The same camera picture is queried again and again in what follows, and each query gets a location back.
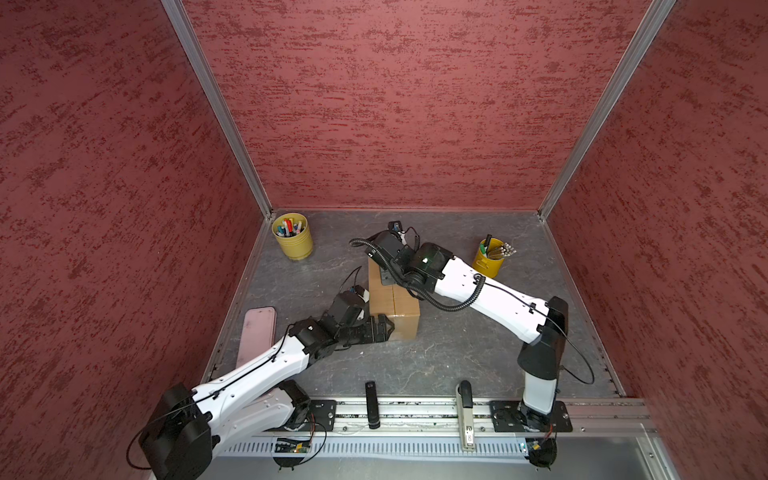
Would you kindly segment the brown cardboard express box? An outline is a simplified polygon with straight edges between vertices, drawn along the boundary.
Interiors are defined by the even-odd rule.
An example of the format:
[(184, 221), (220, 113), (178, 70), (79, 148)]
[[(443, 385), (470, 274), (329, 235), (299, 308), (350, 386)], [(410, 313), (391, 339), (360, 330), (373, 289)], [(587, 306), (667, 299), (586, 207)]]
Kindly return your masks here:
[(395, 326), (390, 340), (415, 340), (420, 320), (419, 301), (399, 285), (384, 285), (381, 268), (372, 259), (368, 260), (368, 285), (370, 313), (375, 317), (386, 315)]

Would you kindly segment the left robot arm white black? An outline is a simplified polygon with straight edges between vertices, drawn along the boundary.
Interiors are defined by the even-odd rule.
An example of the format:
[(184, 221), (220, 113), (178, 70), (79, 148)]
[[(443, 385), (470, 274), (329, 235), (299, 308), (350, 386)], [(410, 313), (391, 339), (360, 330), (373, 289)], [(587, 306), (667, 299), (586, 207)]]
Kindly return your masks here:
[(240, 439), (302, 425), (309, 398), (294, 376), (343, 347), (383, 343), (394, 330), (384, 314), (354, 327), (329, 315), (292, 323), (275, 345), (230, 373), (194, 388), (178, 383), (166, 390), (133, 442), (155, 478), (197, 479)]

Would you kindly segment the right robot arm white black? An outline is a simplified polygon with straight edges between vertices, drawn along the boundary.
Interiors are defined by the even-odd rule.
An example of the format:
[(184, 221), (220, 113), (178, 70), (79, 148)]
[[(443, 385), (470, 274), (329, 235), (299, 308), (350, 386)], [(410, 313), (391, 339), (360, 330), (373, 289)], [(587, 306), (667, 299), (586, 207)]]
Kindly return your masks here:
[(414, 249), (402, 232), (381, 231), (349, 241), (395, 284), (443, 312), (471, 308), (512, 332), (523, 342), (517, 364), (524, 372), (518, 407), (520, 422), (531, 431), (552, 423), (562, 357), (568, 335), (568, 304), (518, 292), (473, 269), (453, 252), (431, 242)]

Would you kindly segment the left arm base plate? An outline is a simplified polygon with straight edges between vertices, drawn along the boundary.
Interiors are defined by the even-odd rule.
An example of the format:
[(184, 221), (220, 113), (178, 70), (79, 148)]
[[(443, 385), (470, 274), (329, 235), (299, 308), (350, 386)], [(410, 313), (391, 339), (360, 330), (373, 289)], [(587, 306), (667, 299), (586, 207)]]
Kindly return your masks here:
[(319, 429), (320, 432), (332, 432), (334, 430), (336, 411), (338, 402), (331, 399), (313, 399), (309, 403), (309, 408), (302, 424), (301, 432), (310, 432), (312, 428)]

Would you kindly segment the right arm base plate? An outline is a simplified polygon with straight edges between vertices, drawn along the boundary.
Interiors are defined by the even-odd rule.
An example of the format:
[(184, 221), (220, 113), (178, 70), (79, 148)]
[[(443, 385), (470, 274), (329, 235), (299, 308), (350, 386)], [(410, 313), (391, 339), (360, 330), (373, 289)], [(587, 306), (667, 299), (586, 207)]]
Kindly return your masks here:
[(573, 425), (566, 405), (555, 401), (548, 414), (542, 414), (521, 401), (492, 400), (490, 418), (497, 433), (571, 433)]

